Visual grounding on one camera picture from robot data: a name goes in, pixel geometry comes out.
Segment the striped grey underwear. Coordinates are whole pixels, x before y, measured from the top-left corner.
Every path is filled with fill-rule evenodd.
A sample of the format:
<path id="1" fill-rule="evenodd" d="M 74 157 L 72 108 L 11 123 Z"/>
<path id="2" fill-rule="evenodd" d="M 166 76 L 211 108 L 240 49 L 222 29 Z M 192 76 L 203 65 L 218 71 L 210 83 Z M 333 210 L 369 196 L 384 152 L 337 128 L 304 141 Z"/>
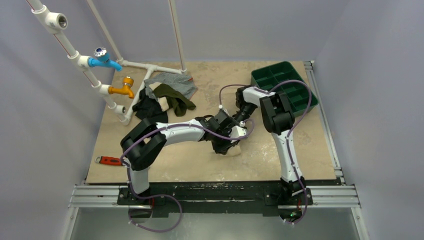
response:
<path id="1" fill-rule="evenodd" d="M 166 84 L 175 91 L 183 94 L 184 97 L 189 100 L 198 90 L 192 76 L 177 73 L 162 72 L 151 78 L 145 79 L 143 83 L 146 95 L 154 100 L 157 100 L 157 97 L 154 95 L 153 89 L 150 85 L 155 83 Z"/>

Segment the black underwear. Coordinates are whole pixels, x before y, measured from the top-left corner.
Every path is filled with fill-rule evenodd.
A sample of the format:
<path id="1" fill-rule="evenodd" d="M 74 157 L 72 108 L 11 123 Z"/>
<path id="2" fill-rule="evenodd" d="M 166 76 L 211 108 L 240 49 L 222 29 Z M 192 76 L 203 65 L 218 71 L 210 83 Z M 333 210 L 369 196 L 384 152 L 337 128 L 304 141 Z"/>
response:
<path id="1" fill-rule="evenodd" d="M 150 98 L 143 89 L 139 92 L 139 100 L 132 106 L 135 116 L 140 120 L 151 119 L 153 122 L 168 123 L 167 110 L 170 108 L 166 97 L 158 100 Z"/>

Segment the orange tap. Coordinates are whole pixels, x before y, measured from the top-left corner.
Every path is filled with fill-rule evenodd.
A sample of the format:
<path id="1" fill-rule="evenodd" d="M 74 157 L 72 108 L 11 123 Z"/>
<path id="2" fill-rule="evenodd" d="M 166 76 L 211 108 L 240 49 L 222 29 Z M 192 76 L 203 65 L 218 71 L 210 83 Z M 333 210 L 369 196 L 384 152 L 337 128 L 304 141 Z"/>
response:
<path id="1" fill-rule="evenodd" d="M 107 92 L 110 95 L 118 94 L 118 95 L 128 96 L 129 99 L 134 99 L 135 94 L 131 89 L 133 84 L 134 84 L 134 80 L 129 76 L 125 76 L 122 79 L 122 87 L 121 88 L 109 86 Z"/>

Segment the beige underwear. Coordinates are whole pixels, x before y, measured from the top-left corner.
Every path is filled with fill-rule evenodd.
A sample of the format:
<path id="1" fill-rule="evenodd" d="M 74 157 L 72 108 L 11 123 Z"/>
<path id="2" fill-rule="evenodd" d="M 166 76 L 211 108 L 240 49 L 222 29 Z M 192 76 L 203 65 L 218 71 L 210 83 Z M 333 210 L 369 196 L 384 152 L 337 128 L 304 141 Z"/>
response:
<path id="1" fill-rule="evenodd" d="M 225 157 L 235 157 L 241 154 L 241 147 L 239 144 L 233 145 L 231 146 L 226 154 L 224 155 Z"/>

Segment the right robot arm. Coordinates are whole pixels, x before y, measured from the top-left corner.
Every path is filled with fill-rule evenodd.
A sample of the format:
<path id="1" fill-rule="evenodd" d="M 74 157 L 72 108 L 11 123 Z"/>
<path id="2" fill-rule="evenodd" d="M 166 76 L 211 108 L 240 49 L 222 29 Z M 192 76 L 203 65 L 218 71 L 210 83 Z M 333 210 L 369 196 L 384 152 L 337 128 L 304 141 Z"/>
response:
<path id="1" fill-rule="evenodd" d="M 259 108 L 262 123 L 271 134 L 280 162 L 280 196 L 288 204 L 294 203 L 305 190 L 305 179 L 298 164 L 294 139 L 295 116 L 287 95 L 282 92 L 268 92 L 248 85 L 237 89 L 235 105 L 239 111 L 233 115 L 237 122 L 247 120 Z"/>

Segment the green compartment tray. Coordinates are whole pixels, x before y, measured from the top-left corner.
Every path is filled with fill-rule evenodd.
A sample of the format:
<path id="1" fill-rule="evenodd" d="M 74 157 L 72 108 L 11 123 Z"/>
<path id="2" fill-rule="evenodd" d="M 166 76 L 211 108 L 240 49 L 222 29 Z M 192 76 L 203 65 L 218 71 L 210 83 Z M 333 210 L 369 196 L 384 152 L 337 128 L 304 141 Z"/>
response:
<path id="1" fill-rule="evenodd" d="M 271 91 L 277 84 L 288 80 L 303 81 L 304 79 L 290 62 L 282 61 L 253 70 L 250 83 L 265 91 Z M 309 102 L 309 93 L 302 84 L 286 83 L 275 91 L 284 92 L 287 95 L 295 117 L 304 113 Z"/>

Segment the blue tap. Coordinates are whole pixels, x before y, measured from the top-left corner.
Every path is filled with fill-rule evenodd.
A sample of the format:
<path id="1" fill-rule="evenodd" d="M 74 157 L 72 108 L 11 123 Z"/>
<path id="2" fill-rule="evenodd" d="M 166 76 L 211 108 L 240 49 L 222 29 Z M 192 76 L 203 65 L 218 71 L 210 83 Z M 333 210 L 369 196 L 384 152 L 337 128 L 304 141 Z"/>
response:
<path id="1" fill-rule="evenodd" d="M 105 47 L 97 47 L 93 51 L 93 56 L 94 57 L 90 57 L 87 61 L 88 66 L 91 68 L 93 67 L 113 68 L 118 72 L 120 72 L 123 69 L 123 67 L 119 63 L 111 59 L 110 54 L 108 53 Z"/>

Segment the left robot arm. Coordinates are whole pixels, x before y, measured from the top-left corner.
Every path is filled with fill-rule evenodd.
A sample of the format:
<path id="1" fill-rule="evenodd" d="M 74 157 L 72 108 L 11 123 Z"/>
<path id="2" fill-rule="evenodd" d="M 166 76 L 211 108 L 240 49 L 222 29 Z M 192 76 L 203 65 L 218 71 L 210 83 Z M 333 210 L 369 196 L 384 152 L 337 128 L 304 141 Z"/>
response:
<path id="1" fill-rule="evenodd" d="M 234 120 L 225 111 L 179 123 L 143 120 L 120 142 L 132 188 L 130 199 L 138 205 L 148 201 L 149 168 L 164 147 L 182 142 L 210 141 L 216 154 L 226 155 L 246 134 L 243 123 Z"/>

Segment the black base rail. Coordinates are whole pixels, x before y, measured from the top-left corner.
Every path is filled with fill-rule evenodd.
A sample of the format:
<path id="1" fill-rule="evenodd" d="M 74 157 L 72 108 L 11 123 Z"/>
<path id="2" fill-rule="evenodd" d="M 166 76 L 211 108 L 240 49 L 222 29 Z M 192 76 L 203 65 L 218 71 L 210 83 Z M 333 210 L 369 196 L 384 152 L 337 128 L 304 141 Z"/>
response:
<path id="1" fill-rule="evenodd" d="M 261 214 L 296 220 L 302 207 L 313 205 L 309 188 L 290 193 L 280 180 L 224 182 L 153 182 L 134 196 L 128 186 L 119 188 L 117 204 L 131 209 L 152 207 L 152 217 L 170 213 Z"/>

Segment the dark green underwear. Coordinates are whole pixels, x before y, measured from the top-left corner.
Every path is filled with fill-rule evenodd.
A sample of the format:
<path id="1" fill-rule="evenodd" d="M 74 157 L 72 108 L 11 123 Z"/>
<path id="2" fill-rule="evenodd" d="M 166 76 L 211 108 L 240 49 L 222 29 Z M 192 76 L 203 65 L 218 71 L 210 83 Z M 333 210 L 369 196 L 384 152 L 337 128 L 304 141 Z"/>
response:
<path id="1" fill-rule="evenodd" d="M 163 112 L 172 109 L 177 117 L 182 117 L 187 110 L 196 109 L 196 105 L 191 100 L 167 84 L 155 82 L 150 84 L 149 87 L 157 98 L 157 102 Z"/>

